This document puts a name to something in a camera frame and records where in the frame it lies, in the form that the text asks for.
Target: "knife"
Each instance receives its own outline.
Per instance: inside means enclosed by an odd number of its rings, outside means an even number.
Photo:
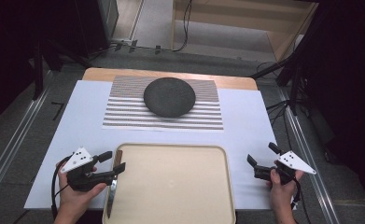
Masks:
[[[123,154],[122,150],[118,150],[116,152],[116,157],[115,157],[115,161],[113,164],[113,167],[118,167],[120,165],[121,162],[121,155]],[[115,175],[115,178],[112,180],[112,185],[109,187],[109,193],[108,193],[108,198],[106,201],[106,214],[108,216],[108,218],[110,218],[110,214],[112,212],[112,206],[113,206],[113,200],[115,199],[115,192],[116,192],[116,186],[118,183],[118,176]]]

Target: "person's right hand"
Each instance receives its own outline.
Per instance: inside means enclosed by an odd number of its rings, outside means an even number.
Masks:
[[[296,179],[299,181],[303,174],[303,171],[296,171]],[[274,210],[277,223],[295,223],[290,202],[296,188],[296,183],[290,181],[286,185],[281,185],[281,177],[275,169],[270,172],[270,178],[272,179],[272,191],[270,193],[271,206]]]

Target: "round black plate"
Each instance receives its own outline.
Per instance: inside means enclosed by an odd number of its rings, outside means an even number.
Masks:
[[[147,85],[144,102],[153,113],[161,117],[176,118],[193,108],[196,94],[186,81],[162,77]]]

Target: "person's left hand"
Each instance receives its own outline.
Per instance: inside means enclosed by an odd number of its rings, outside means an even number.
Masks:
[[[66,173],[58,171],[60,189],[67,185]],[[90,201],[106,188],[105,183],[96,185],[87,192],[74,191],[71,187],[66,187],[60,192],[60,209],[54,223],[76,223],[77,220],[86,212]]]

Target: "wooden board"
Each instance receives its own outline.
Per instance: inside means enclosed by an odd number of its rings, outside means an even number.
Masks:
[[[214,80],[218,88],[257,91],[258,87],[253,78],[250,77],[224,77],[191,73],[171,73],[148,70],[132,69],[104,69],[89,68],[86,70],[83,80],[89,81],[110,81],[115,76],[139,76],[139,77],[178,77],[185,79]]]
[[[118,150],[126,170],[118,176],[112,213],[108,218],[104,212],[104,224],[235,223],[222,148],[125,144]]]

